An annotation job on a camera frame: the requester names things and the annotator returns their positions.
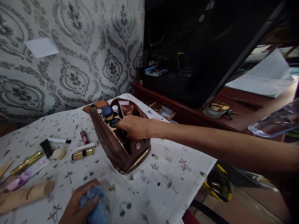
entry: makeup bag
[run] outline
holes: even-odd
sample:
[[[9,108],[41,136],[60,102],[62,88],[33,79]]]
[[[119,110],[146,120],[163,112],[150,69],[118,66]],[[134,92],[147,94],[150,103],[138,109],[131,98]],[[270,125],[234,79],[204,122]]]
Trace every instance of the makeup bag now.
[[[110,106],[119,106],[119,101],[129,101],[121,98],[116,98]],[[148,119],[146,114],[132,101],[133,115]],[[108,106],[108,102],[101,100],[102,106]],[[97,113],[96,104],[92,104],[89,109],[89,115],[92,119],[94,129],[97,136],[109,158],[112,165],[121,174],[126,174],[138,167],[147,155],[150,153],[150,138],[148,139],[129,139],[121,135],[120,130],[111,131],[105,121],[102,120]]]

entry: black compact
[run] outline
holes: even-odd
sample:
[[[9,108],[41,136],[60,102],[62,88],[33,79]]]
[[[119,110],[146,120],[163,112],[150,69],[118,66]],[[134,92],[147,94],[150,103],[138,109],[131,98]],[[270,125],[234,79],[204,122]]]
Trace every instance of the black compact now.
[[[109,122],[109,125],[110,125],[110,127],[115,128],[115,125],[120,121],[121,121],[121,119],[119,119],[119,118],[112,118]]]

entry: round sponge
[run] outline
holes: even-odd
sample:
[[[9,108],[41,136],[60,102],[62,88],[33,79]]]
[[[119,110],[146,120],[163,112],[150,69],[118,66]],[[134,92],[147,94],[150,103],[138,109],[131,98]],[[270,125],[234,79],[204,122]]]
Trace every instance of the round sponge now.
[[[66,151],[64,149],[56,149],[53,154],[52,154],[52,158],[56,159],[56,160],[61,160],[65,157],[66,155]]]

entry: hand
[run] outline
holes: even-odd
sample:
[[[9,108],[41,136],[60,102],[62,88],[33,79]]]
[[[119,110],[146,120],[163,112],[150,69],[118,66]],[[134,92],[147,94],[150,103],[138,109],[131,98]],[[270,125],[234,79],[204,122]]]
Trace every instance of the hand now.
[[[116,127],[125,130],[128,133],[128,138],[145,139],[153,138],[152,130],[157,122],[160,121],[130,115],[124,116],[124,118],[116,124]]]
[[[99,181],[97,179],[93,179],[77,188],[72,194],[71,199],[69,200],[69,203],[59,221],[59,224],[82,224],[86,220],[89,213],[92,212],[97,206],[100,198],[98,195],[96,195],[95,197],[89,199],[81,210],[79,210],[80,201],[83,195],[86,194],[89,189],[98,185],[100,185]]]

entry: dark floor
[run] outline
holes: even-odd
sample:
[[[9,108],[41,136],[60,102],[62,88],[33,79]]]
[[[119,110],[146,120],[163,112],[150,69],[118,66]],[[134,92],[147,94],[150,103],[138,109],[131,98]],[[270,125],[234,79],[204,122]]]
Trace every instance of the dark floor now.
[[[230,224],[284,224],[290,220],[290,213],[278,191],[234,187],[232,195],[229,203],[223,203],[200,191],[195,199]],[[197,209],[190,207],[189,210],[200,224],[214,224]]]

